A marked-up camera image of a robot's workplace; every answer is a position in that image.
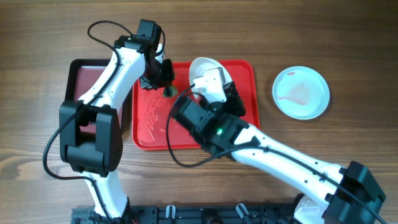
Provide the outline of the green and yellow sponge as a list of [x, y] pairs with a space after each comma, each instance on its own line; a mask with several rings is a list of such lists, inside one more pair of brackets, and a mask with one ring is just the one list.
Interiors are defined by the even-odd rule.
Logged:
[[176, 95], [178, 95], [178, 89], [175, 86], [170, 85], [170, 86], [167, 86], [164, 88], [164, 91], [163, 91], [164, 97], [172, 98], [172, 97], [175, 97]]

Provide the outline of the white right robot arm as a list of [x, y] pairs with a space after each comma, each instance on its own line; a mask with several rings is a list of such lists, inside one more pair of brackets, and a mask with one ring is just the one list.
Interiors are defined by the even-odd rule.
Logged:
[[263, 170], [303, 193], [294, 208], [300, 223], [384, 223], [379, 211], [386, 196], [370, 170], [351, 161], [348, 167], [320, 161], [264, 134], [223, 108], [225, 87], [233, 80], [214, 60], [189, 69], [193, 92], [214, 107], [208, 108], [206, 131], [194, 131], [212, 158], [230, 156]]

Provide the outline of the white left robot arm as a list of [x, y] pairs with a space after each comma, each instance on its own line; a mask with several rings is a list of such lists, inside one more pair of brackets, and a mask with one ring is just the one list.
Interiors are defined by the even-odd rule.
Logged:
[[163, 49], [155, 37], [120, 36], [95, 84], [60, 107], [60, 157], [89, 186], [95, 222], [125, 223], [131, 214], [117, 172], [123, 153], [119, 110], [138, 80], [149, 90], [171, 85], [172, 63], [162, 59]]

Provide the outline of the light blue plate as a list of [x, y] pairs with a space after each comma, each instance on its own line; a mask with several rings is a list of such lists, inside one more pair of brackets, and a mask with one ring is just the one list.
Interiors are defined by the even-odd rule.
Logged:
[[312, 68], [293, 66], [276, 76], [272, 98], [287, 116], [309, 120], [323, 114], [331, 100], [326, 80]]

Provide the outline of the white plate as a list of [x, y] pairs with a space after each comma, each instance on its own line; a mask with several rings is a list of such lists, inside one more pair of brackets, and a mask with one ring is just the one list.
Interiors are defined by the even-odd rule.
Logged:
[[209, 103], [226, 102], [224, 86], [233, 81], [228, 71], [212, 58], [196, 58], [189, 68], [192, 92], [203, 95]]

